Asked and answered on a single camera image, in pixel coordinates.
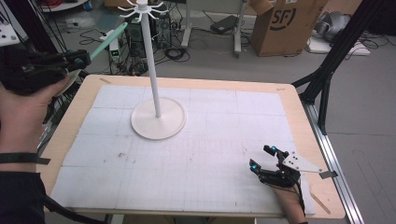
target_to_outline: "grid paper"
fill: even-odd
[[[264,145],[295,151],[276,93],[159,88],[180,102],[187,121],[161,140],[134,132],[131,115],[149,87],[103,86],[64,159],[53,197],[73,208],[276,214],[270,187],[249,159],[276,170]],[[305,212],[315,214],[302,177]]]

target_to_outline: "metal rail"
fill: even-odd
[[[315,137],[318,140],[318,144],[323,154],[328,168],[330,171],[335,171],[338,176],[333,178],[335,187],[337,188],[338,194],[340,195],[341,202],[346,210],[348,220],[352,224],[363,224],[363,218],[361,212],[355,203],[352,192],[347,184],[347,180],[344,176],[344,172],[341,169],[341,165],[335,156],[332,144],[327,135],[324,135],[318,125],[318,111],[314,105],[308,105],[303,102],[303,108],[311,123],[311,127],[315,133]]]

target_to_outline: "gray floor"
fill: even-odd
[[[97,21],[109,14],[100,4],[91,12]],[[197,16],[193,22],[208,29],[206,17]],[[251,29],[253,23],[254,19],[246,18],[244,28]],[[64,34],[67,47],[92,52],[97,43],[81,46],[79,33]],[[232,38],[199,34],[192,32],[188,48],[190,60],[157,65],[158,77],[291,83],[314,72],[326,57],[303,52],[296,57],[259,58],[252,47],[246,47],[236,59],[231,53],[225,53],[233,50]],[[396,43],[396,37],[390,39]],[[393,190],[396,175],[392,172],[396,160],[393,152],[396,146],[395,63],[396,47],[388,44],[372,49],[370,56],[353,56],[344,61],[332,79],[327,132],[365,223],[395,223],[396,220]],[[102,53],[87,70],[101,71],[107,65],[107,55]],[[57,215],[48,215],[48,223],[73,223],[61,220],[64,219]],[[285,220],[270,219],[265,223],[285,223]],[[311,223],[347,223],[347,219],[311,220]]]

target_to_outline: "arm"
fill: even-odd
[[[290,224],[305,223],[306,218],[300,206],[299,198],[293,189],[273,188],[280,206],[283,209]]]
[[[36,153],[47,106],[67,79],[27,96],[7,91],[0,84],[0,153]],[[35,163],[0,163],[0,171],[35,172]]]
[[[0,154],[36,153],[47,105],[67,79],[27,96],[0,83]],[[45,197],[35,163],[0,163],[0,223],[45,223]]]

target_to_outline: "hand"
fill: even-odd
[[[0,84],[0,153],[36,153],[43,133],[42,122],[47,114],[47,106],[52,97],[66,85],[67,80],[68,76],[25,96],[7,91]]]

